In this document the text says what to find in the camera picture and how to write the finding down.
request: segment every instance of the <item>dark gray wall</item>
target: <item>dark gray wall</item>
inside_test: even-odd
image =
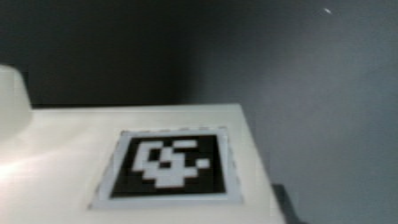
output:
[[[303,221],[398,222],[394,0],[1,1],[0,60],[35,106],[241,103]]]

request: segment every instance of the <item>white object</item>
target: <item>white object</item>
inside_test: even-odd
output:
[[[229,131],[243,203],[90,210],[120,131],[220,126]],[[33,110],[28,127],[0,143],[0,220],[7,224],[282,224],[239,106]]]
[[[32,117],[21,74],[0,65],[0,141],[24,128]]]

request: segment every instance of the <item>white cup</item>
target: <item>white cup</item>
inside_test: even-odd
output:
[[[0,141],[12,138],[32,119],[28,94],[17,70],[0,65]]]

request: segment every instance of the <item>white table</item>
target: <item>white table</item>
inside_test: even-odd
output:
[[[144,209],[87,208],[122,130],[227,128],[243,204]],[[238,105],[33,110],[0,143],[0,223],[282,224]]]

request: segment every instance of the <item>white border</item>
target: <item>white border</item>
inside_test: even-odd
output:
[[[174,137],[190,135],[216,135],[218,140],[218,152],[220,152],[220,162],[222,162],[222,175],[223,175],[223,185],[225,193],[215,194],[190,194],[190,195],[172,195],[172,196],[142,196],[133,198],[115,199],[110,198],[110,192],[113,187],[113,182],[117,178],[117,171],[122,163],[122,157],[128,150],[129,141],[138,137]],[[225,128],[199,128],[179,130],[160,130],[149,132],[122,131],[120,139],[117,142],[115,152],[110,159],[110,164],[106,167],[101,184],[97,186],[97,192],[94,200],[90,203],[92,209],[108,208],[145,208],[152,206],[170,206],[170,205],[209,205],[223,203],[241,203],[243,198],[239,194],[238,187],[238,177],[234,172],[234,162],[227,139]]]

